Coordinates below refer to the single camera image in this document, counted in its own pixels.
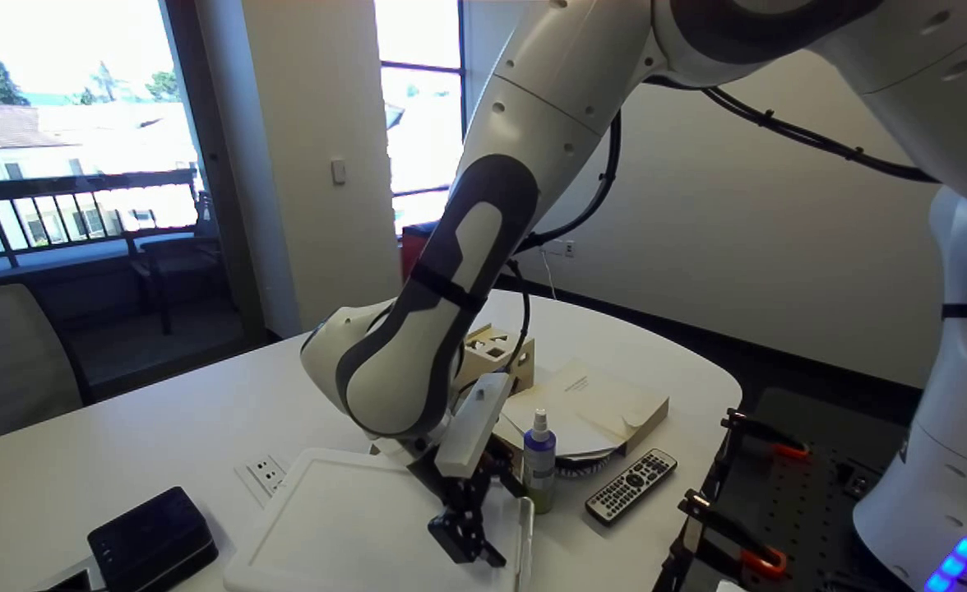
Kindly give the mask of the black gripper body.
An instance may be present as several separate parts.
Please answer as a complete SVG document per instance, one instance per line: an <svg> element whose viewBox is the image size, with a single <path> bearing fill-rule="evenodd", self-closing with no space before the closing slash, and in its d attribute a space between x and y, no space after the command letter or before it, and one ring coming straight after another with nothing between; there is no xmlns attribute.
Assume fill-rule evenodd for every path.
<svg viewBox="0 0 967 592"><path fill-rule="evenodd" d="M483 500L493 479L500 479L514 496L525 495L509 457L491 445L469 476L444 476L434 466L434 450L428 450L412 461L406 470L444 503L444 510L428 519L434 542L456 566L483 558L491 569L502 569L505 556L483 533Z"/></svg>

